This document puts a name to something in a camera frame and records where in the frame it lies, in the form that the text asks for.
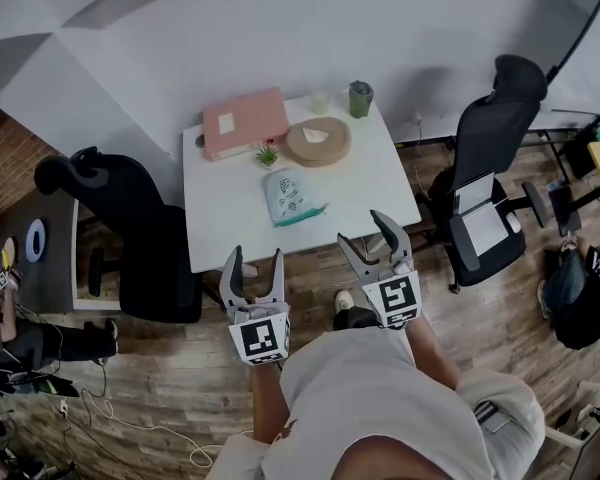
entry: green cup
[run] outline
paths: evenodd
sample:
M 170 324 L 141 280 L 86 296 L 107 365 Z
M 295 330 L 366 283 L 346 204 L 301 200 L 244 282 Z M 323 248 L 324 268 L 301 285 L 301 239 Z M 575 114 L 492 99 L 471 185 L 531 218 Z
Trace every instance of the green cup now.
M 349 84 L 349 113 L 360 119 L 369 115 L 369 107 L 373 101 L 373 89 L 366 82 L 356 80 Z

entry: cardboard lid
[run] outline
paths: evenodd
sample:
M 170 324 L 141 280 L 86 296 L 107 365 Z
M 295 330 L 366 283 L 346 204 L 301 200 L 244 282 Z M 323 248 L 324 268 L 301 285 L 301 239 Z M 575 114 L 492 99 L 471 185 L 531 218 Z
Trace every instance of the cardboard lid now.
M 343 159 L 351 148 L 349 126 L 333 117 L 294 124 L 287 134 L 293 159 L 306 167 L 323 167 Z

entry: brick wall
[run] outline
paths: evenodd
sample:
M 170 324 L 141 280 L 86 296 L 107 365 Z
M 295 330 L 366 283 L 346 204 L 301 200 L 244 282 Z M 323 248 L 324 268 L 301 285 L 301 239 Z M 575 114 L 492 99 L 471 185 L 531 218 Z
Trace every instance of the brick wall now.
M 35 188 L 38 162 L 55 149 L 0 110 L 0 215 Z

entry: whiteboard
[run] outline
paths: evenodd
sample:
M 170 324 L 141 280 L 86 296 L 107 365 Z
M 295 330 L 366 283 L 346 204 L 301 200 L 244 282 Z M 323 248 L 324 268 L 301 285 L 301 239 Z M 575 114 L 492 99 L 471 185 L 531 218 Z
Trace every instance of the whiteboard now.
M 551 110 L 600 114 L 600 1 L 549 85 L 546 105 Z

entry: small potted plant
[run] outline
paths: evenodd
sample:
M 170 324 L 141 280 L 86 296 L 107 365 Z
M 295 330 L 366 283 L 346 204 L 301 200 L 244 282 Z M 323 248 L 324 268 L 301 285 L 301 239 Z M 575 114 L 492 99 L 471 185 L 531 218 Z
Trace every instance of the small potted plant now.
M 256 155 L 256 160 L 264 165 L 267 169 L 271 169 L 271 166 L 278 161 L 278 152 L 273 146 L 265 146 L 260 148 Z

